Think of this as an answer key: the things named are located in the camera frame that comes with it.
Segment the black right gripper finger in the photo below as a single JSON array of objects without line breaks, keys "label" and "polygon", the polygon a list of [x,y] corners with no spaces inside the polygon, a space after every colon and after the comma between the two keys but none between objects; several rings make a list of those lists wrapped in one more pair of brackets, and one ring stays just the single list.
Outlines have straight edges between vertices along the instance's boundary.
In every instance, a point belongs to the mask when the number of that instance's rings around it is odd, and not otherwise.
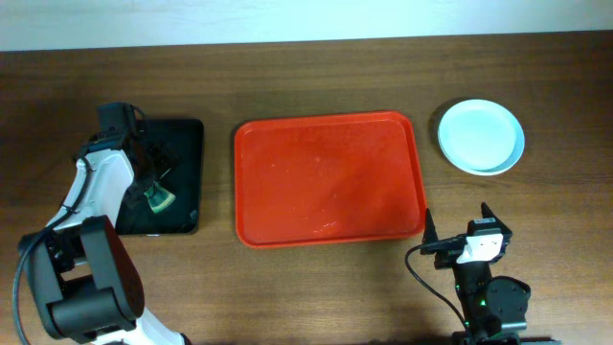
[{"label": "black right gripper finger", "polygon": [[495,223],[501,229],[502,233],[509,232],[509,227],[493,213],[493,211],[488,207],[488,205],[485,202],[482,202],[480,207],[481,207],[481,215],[483,219],[494,219]]},{"label": "black right gripper finger", "polygon": [[421,244],[423,245],[424,249],[434,249],[438,242],[439,238],[436,231],[436,226],[430,209],[427,208],[425,212],[425,225]]}]

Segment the green yellow scrub sponge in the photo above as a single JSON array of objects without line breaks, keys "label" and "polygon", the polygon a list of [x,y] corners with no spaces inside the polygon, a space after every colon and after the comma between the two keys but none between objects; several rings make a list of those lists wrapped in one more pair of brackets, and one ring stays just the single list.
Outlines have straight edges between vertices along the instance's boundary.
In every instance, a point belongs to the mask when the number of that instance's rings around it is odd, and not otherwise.
[{"label": "green yellow scrub sponge", "polygon": [[145,191],[145,197],[149,208],[154,214],[159,214],[166,210],[176,199],[175,194],[164,188],[157,181],[154,181]]}]

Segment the light blue plate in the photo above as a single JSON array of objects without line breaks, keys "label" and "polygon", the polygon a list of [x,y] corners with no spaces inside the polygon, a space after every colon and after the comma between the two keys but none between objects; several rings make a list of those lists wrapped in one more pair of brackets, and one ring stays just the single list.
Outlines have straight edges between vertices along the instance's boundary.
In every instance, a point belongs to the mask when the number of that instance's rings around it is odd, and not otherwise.
[{"label": "light blue plate", "polygon": [[501,104],[480,99],[451,105],[441,117],[437,139],[453,166],[481,176],[510,170],[526,145],[517,118]]}]

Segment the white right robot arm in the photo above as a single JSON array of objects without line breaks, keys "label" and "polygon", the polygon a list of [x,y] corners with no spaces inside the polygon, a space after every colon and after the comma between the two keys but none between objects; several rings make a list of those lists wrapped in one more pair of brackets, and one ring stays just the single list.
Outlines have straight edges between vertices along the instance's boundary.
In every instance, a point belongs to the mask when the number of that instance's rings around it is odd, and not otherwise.
[{"label": "white right robot arm", "polygon": [[467,224],[465,233],[441,239],[427,212],[420,253],[433,255],[437,270],[453,271],[465,327],[452,335],[454,343],[519,344],[518,333],[527,328],[531,288],[512,277],[492,275],[490,266],[505,256],[512,231],[486,203],[481,215]]}]

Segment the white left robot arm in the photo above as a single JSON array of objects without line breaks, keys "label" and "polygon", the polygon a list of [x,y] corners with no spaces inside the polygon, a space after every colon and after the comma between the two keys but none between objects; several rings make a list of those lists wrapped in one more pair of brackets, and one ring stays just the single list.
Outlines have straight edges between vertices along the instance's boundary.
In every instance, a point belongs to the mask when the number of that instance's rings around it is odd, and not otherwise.
[{"label": "white left robot arm", "polygon": [[138,271],[115,226],[124,199],[173,201],[159,180],[179,158],[167,145],[119,134],[94,137],[75,156],[77,175],[57,214],[18,244],[12,291],[25,277],[44,330],[78,344],[186,344],[145,306]]}]

